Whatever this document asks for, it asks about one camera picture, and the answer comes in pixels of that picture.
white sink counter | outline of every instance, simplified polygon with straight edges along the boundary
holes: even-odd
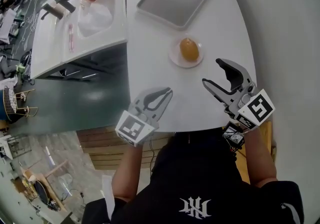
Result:
[[[54,0],[47,0],[44,4],[52,5],[53,2]],[[94,4],[97,11],[103,14],[105,10],[107,12],[110,10],[112,20],[110,23],[106,21],[105,26],[101,25],[94,32],[87,29],[92,22],[84,19],[85,8],[81,5],[82,2],[80,0],[69,2],[76,9],[73,13],[65,10],[61,20],[51,14],[41,20],[46,11],[39,12],[32,47],[30,75],[32,79],[65,63],[127,41],[126,0],[96,0]],[[104,16],[100,16],[95,22],[98,25],[104,24],[103,18]]]

faucet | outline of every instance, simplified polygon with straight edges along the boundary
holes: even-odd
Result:
[[[44,20],[48,14],[52,14],[53,16],[56,16],[59,20],[61,20],[64,17],[64,14],[62,12],[56,10],[48,3],[42,6],[41,9],[44,9],[46,11],[46,13],[41,17],[41,20]]]
[[[62,5],[64,8],[66,8],[70,13],[73,13],[76,10],[76,7],[74,7],[71,3],[68,2],[69,0],[55,0],[57,4]]]

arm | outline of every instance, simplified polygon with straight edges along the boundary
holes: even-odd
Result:
[[[115,198],[129,202],[137,195],[142,148],[142,145],[138,147],[127,145],[121,163],[112,179],[112,191]]]
[[[250,183],[261,188],[269,182],[277,181],[276,166],[262,140],[260,129],[245,134],[244,142]]]

black t-shirt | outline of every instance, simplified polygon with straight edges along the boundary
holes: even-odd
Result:
[[[257,188],[243,182],[234,155],[220,144],[171,146],[174,153],[158,156],[165,160],[156,163],[150,184],[134,200],[115,199],[111,223],[304,222],[297,184],[273,181]]]

white plate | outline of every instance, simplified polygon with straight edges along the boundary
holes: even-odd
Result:
[[[199,57],[196,61],[187,61],[181,54],[180,42],[185,38],[190,38],[198,46]],[[197,39],[195,39],[193,36],[191,36],[189,34],[185,34],[183,37],[180,37],[180,38],[173,40],[173,42],[170,45],[170,49],[169,49],[168,54],[169,54],[170,60],[174,64],[176,64],[179,67],[188,69],[188,68],[193,68],[193,67],[197,66],[203,60],[204,49],[202,47],[202,44]]]

